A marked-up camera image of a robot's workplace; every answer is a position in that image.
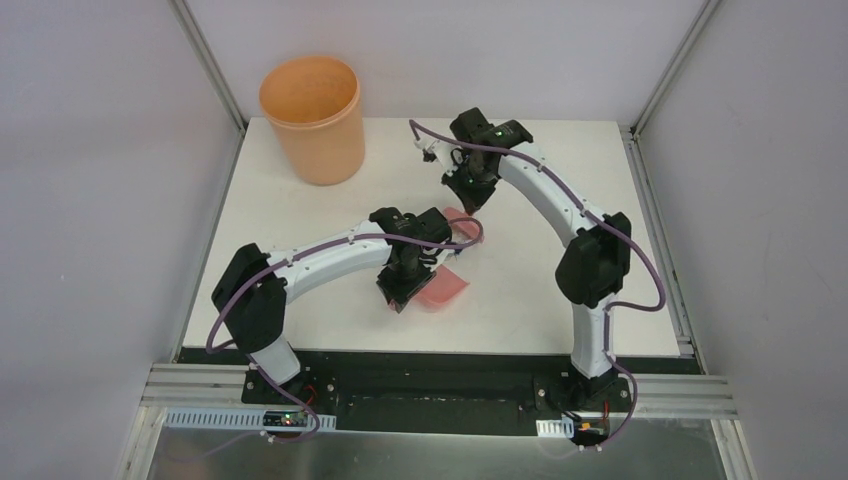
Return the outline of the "pink plastic dustpan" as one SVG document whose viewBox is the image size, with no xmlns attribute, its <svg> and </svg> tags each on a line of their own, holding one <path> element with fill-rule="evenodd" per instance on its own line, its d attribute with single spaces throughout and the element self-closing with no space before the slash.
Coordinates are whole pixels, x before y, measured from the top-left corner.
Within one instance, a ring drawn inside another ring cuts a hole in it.
<svg viewBox="0 0 848 480">
<path fill-rule="evenodd" d="M 411 300 L 428 311 L 438 311 L 449 305 L 468 286 L 469 282 L 445 266 L 435 270 L 434 277 Z"/>
</svg>

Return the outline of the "pink hand brush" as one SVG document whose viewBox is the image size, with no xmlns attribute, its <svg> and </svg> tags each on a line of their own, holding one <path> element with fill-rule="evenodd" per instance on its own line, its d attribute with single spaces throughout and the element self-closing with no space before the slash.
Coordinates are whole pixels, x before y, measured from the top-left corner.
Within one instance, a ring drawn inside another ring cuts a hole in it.
<svg viewBox="0 0 848 480">
<path fill-rule="evenodd" d="M 455 243 L 481 243 L 484 239 L 481 223 L 465 212 L 454 207 L 445 207 L 441 211 L 453 232 Z"/>
</svg>

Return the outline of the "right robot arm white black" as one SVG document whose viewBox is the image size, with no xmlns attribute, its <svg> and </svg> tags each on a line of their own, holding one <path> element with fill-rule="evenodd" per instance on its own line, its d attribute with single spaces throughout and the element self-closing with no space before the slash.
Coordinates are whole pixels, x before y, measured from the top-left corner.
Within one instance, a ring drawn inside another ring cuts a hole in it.
<svg viewBox="0 0 848 480">
<path fill-rule="evenodd" d="M 627 244 L 632 225 L 618 212 L 607 215 L 590 206 L 553 172 L 518 121 L 487 121 L 478 108 L 450 124 L 453 140 L 419 141 L 427 160 L 438 161 L 442 182 L 473 214 L 504 181 L 520 192 L 552 227 L 564 247 L 555 281 L 571 303 L 574 345 L 567 393 L 583 410 L 607 397 L 618 375 L 609 359 L 608 312 L 630 271 Z"/>
</svg>

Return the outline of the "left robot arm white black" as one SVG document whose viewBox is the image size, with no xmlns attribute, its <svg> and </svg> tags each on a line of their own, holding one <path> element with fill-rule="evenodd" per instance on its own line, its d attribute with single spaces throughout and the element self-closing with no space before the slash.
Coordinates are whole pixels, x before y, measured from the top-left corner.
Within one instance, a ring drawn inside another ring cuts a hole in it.
<svg viewBox="0 0 848 480">
<path fill-rule="evenodd" d="M 435 278 L 437 258 L 452 237 L 448 219 L 437 208 L 414 215 L 386 207 L 311 246 L 266 253 L 246 244 L 212 290 L 216 324 L 225 326 L 237 350 L 266 373 L 269 394 L 281 404 L 293 404 L 304 394 L 305 378 L 283 333 L 287 306 L 326 283 L 377 268 L 379 291 L 391 309 L 401 312 Z"/>
</svg>

